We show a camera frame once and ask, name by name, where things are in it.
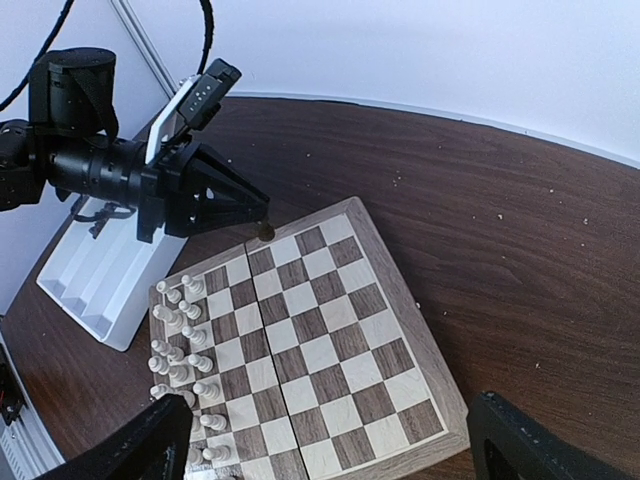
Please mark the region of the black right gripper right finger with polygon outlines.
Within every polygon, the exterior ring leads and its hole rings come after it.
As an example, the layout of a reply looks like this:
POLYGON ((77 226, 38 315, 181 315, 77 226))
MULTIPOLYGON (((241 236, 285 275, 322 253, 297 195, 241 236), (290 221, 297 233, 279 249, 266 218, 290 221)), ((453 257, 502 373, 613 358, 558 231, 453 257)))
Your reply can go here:
POLYGON ((500 394, 477 395, 467 416, 478 479, 629 479, 561 440, 500 394))

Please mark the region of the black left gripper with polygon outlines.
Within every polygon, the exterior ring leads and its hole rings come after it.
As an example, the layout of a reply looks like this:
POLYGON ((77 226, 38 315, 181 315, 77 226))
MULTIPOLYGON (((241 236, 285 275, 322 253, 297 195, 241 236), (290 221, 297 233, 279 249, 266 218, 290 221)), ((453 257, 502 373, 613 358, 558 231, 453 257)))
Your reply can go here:
POLYGON ((159 229, 187 238, 267 217, 269 197, 209 145, 163 147, 146 162, 144 142, 118 139, 100 147, 99 140, 61 143, 49 160, 49 183, 60 194, 87 195, 133 212, 141 242, 150 243, 159 229))

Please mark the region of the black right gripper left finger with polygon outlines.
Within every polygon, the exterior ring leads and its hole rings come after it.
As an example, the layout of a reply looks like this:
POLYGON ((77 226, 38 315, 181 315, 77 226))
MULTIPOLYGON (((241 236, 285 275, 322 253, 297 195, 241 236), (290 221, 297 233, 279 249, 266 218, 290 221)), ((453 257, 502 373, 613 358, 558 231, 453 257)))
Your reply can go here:
POLYGON ((166 394, 96 447, 42 479, 182 479, 193 414, 184 397, 166 394))

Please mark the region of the wooden chess board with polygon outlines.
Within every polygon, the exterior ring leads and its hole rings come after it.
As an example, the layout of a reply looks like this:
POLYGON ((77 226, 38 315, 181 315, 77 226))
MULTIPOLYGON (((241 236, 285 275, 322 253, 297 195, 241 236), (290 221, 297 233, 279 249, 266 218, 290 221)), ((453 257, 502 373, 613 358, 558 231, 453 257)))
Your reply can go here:
POLYGON ((205 283, 229 464, 189 479, 400 479, 469 446, 467 407, 363 202, 162 280, 205 283))

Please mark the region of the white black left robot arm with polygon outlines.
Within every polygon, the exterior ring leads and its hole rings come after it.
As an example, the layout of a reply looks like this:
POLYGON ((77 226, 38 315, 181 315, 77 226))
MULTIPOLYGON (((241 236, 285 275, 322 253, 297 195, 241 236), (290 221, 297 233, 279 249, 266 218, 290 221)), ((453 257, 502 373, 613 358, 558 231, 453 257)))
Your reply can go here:
POLYGON ((146 141, 135 141, 118 136, 115 66, 114 52, 89 47, 36 61, 28 119, 1 125, 2 210, 38 203, 51 185, 61 201, 77 193, 109 203, 90 223, 135 215, 136 236, 146 243, 157 229, 187 238, 248 223, 257 224, 260 240, 272 240, 269 197, 191 135, 218 113, 240 71, 214 60, 168 109, 182 127, 174 134, 152 128, 146 141))

